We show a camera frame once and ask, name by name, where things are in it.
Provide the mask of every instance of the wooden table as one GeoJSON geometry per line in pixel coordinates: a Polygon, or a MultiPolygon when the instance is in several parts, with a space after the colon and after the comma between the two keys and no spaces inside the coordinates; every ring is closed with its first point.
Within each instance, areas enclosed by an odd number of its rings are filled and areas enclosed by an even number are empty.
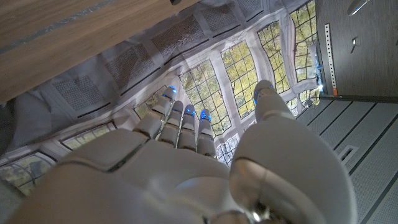
{"type": "Polygon", "coordinates": [[[198,0],[2,0],[0,103],[198,0]]]}

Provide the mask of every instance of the grid window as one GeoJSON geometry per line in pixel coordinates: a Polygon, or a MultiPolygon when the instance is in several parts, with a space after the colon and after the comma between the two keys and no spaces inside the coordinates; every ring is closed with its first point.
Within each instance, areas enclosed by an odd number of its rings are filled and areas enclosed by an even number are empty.
{"type": "Polygon", "coordinates": [[[197,116],[205,108],[210,111],[211,126],[216,136],[231,127],[231,120],[210,60],[180,75],[180,79],[197,116]]]}
{"type": "Polygon", "coordinates": [[[253,93],[257,84],[254,61],[246,41],[223,51],[221,56],[234,91],[241,119],[254,111],[253,93]]]}
{"type": "Polygon", "coordinates": [[[140,119],[143,119],[144,116],[154,107],[160,97],[163,95],[163,92],[167,89],[166,86],[163,86],[159,90],[157,90],[154,94],[152,94],[150,97],[148,97],[143,103],[141,103],[139,106],[134,108],[134,111],[137,113],[138,117],[140,119]]]}
{"type": "Polygon", "coordinates": [[[315,1],[312,0],[290,14],[296,27],[295,69],[297,81],[315,78],[317,71],[308,47],[317,41],[315,1]]]}
{"type": "Polygon", "coordinates": [[[299,115],[299,112],[297,111],[297,99],[296,98],[286,102],[286,105],[289,108],[289,110],[292,112],[293,116],[297,117],[297,115],[299,115]]]}
{"type": "Polygon", "coordinates": [[[90,141],[100,137],[101,135],[108,133],[111,130],[115,130],[115,129],[116,129],[116,126],[114,125],[114,123],[109,122],[109,123],[97,126],[88,131],[85,131],[83,133],[77,134],[73,137],[69,137],[69,138],[61,141],[61,144],[63,144],[70,150],[75,150],[75,149],[79,148],[80,146],[82,146],[86,143],[89,143],[90,141]]]}
{"type": "Polygon", "coordinates": [[[226,143],[217,146],[217,159],[219,162],[231,166],[231,161],[238,146],[238,134],[229,138],[226,143]]]}
{"type": "Polygon", "coordinates": [[[320,90],[318,88],[313,90],[305,90],[299,94],[301,104],[303,104],[304,108],[308,108],[313,104],[319,104],[319,94],[320,90]]]}
{"type": "Polygon", "coordinates": [[[50,170],[55,161],[45,154],[36,152],[18,161],[0,167],[0,178],[18,188],[24,195],[30,195],[40,178],[50,170]]]}
{"type": "Polygon", "coordinates": [[[290,89],[282,53],[280,52],[279,22],[273,22],[258,32],[262,48],[266,51],[275,77],[278,93],[290,89]]]}

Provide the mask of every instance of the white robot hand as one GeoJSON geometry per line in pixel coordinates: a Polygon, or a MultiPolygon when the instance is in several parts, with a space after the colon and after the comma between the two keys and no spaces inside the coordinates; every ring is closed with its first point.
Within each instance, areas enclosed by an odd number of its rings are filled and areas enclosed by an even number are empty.
{"type": "Polygon", "coordinates": [[[133,132],[112,131],[62,159],[9,223],[356,222],[347,171],[271,83],[256,86],[257,124],[231,170],[215,159],[209,111],[196,141],[194,107],[172,107],[176,93],[166,89],[133,132]]]}

